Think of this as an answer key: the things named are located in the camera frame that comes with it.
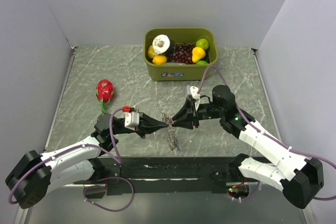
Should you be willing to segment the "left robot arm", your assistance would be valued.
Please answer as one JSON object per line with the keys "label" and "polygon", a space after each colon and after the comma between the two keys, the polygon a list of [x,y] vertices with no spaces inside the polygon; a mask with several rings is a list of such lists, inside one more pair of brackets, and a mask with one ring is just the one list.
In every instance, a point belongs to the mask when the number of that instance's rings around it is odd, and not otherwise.
{"label": "left robot arm", "polygon": [[117,150],[115,135],[135,133],[145,138],[168,127],[168,123],[143,112],[127,112],[125,115],[125,118],[116,118],[109,113],[99,115],[94,132],[78,143],[52,152],[39,154],[33,150],[25,153],[5,179],[10,190],[8,202],[27,209],[64,185],[82,180],[98,183],[104,176],[99,156],[107,154],[121,163],[119,153],[111,154],[111,150]]}

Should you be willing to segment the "round metal key organizer disc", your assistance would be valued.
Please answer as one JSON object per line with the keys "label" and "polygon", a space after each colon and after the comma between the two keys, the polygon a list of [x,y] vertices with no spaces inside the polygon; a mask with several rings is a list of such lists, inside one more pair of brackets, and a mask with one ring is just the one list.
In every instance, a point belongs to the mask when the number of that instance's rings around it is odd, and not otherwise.
{"label": "round metal key organizer disc", "polygon": [[172,124],[173,120],[166,114],[162,113],[162,120],[168,124],[168,127],[166,128],[166,139],[169,145],[169,148],[173,150],[180,151],[180,147],[178,144],[178,139],[176,137],[175,129],[173,129]]}

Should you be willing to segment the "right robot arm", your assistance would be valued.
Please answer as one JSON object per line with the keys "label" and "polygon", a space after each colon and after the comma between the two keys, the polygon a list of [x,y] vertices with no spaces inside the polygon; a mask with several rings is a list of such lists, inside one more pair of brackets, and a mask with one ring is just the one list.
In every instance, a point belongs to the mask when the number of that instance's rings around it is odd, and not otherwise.
{"label": "right robot arm", "polygon": [[192,130],[201,120],[219,119],[221,127],[268,159],[261,163],[245,154],[232,161],[230,177],[258,180],[281,191],[295,207],[305,209],[324,185],[323,166],[317,158],[296,154],[268,133],[250,114],[241,110],[227,85],[212,89],[212,98],[201,103],[199,88],[187,86],[186,100],[173,116],[173,127]]}

